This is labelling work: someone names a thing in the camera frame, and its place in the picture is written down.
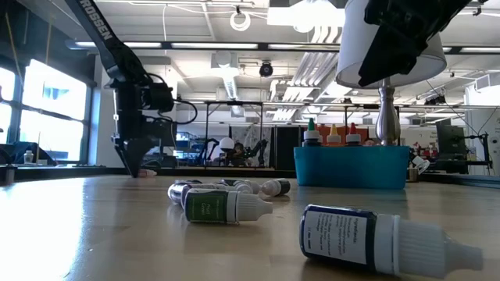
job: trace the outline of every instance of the ceiling light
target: ceiling light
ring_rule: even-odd
[[[125,42],[125,45],[130,48],[161,48],[162,43],[159,42]]]
[[[255,50],[258,45],[256,43],[172,43],[172,48],[174,49],[244,49],[244,50]]]
[[[159,42],[124,42],[130,48],[161,48],[162,43]],[[94,42],[75,42],[75,45],[82,48],[95,48]]]
[[[337,9],[327,0],[300,1],[290,7],[273,7],[267,10],[267,24],[295,27],[307,32],[315,26],[343,27],[344,9]]]
[[[309,51],[309,52],[339,52],[341,46],[339,44],[269,44],[270,50],[288,50],[288,51]]]
[[[326,92],[328,93],[328,96],[323,96],[324,98],[340,98],[344,97],[348,92],[350,92],[352,89],[350,87],[344,87],[339,84],[337,84],[335,81],[330,83],[328,85]]]
[[[303,106],[304,102],[263,102],[263,105],[290,105],[290,106]]]
[[[466,47],[460,50],[461,53],[500,53],[500,48],[489,48],[489,47]]]

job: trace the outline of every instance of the ductwork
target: ductwork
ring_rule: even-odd
[[[234,77],[223,77],[224,88],[227,92],[227,97],[229,99],[237,99],[238,98],[238,89],[236,88],[236,81],[234,81]]]
[[[239,74],[238,57],[229,51],[212,54],[212,71],[223,79],[228,99],[238,98],[238,89],[234,77]]]

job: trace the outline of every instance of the teal plastic bin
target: teal plastic bin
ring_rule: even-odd
[[[405,188],[409,147],[295,148],[300,186],[400,190]]]

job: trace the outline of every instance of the wooden table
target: wooden table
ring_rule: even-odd
[[[0,280],[395,279],[308,261],[298,223],[309,203],[439,224],[484,250],[482,272],[453,272],[447,280],[500,280],[500,190],[433,183],[403,191],[297,188],[292,180],[288,196],[268,198],[272,215],[222,226],[188,223],[166,196],[173,180],[100,176],[0,188]]]

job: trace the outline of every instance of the bottle label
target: bottle label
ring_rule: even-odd
[[[190,222],[226,223],[227,192],[189,192],[186,197],[186,218]]]
[[[308,211],[304,251],[366,265],[367,218]]]

